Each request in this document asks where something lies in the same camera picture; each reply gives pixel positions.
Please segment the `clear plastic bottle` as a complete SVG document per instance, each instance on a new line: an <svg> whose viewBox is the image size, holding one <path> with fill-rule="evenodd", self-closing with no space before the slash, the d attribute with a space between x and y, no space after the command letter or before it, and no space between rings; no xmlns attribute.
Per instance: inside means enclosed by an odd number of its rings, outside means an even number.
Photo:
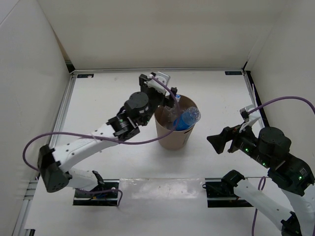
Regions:
<svg viewBox="0 0 315 236"><path fill-rule="evenodd" d="M174 105L172 108L165 106L162 109L160 121L161 125L166 129L172 129L173 122L176 120L178 115L177 107Z"/></svg>

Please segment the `blue label plastic bottle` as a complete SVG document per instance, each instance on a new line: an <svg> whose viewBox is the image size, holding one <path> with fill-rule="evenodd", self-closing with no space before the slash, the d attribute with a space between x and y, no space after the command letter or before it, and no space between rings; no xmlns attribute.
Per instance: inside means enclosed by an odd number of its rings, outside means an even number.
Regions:
<svg viewBox="0 0 315 236"><path fill-rule="evenodd" d="M173 122L176 131L187 130L194 126L201 119L201 112L197 107L187 108L178 118Z"/></svg>

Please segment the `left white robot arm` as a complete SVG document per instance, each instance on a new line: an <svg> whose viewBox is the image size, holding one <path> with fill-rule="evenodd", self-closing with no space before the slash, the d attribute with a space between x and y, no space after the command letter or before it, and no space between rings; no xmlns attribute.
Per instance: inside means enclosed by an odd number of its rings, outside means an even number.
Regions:
<svg viewBox="0 0 315 236"><path fill-rule="evenodd" d="M133 138L139 134L140 126L149 123L158 107L174 105L177 89L171 88L172 95L166 96L169 80L170 76L162 72L141 74L140 91L133 93L118 113L100 128L63 146L42 146L37 166L46 191L54 193L71 187L94 197L101 195L105 189L101 175L74 166L97 152Z"/></svg>

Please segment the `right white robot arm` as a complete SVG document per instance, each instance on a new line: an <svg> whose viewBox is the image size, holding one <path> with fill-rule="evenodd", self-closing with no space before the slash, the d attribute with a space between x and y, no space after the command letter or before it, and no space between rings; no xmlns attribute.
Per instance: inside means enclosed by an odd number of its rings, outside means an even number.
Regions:
<svg viewBox="0 0 315 236"><path fill-rule="evenodd" d="M208 198L243 200L269 219L283 236L315 234L315 176L310 166L290 153L291 140L278 128L265 127L254 135L251 127L226 127L207 137L216 153L241 151L267 169L267 179L276 190L264 192L237 170L219 182L205 182Z"/></svg>

